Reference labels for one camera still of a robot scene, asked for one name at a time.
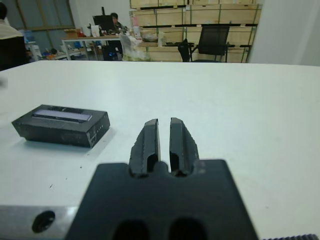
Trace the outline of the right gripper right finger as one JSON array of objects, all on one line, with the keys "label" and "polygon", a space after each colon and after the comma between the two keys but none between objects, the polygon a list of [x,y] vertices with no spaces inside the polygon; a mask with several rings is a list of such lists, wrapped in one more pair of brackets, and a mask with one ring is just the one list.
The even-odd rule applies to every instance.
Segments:
[{"label": "right gripper right finger", "polygon": [[176,117],[170,120],[169,159],[171,174],[175,177],[190,175],[199,160],[195,140],[184,122]]}]

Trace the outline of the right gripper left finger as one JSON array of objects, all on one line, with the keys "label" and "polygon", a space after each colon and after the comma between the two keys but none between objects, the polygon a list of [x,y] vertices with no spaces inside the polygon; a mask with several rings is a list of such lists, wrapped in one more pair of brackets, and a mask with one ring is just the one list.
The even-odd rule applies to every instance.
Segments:
[{"label": "right gripper left finger", "polygon": [[131,148],[129,172],[134,178],[144,178],[154,171],[160,161],[159,121],[157,118],[145,122]]}]

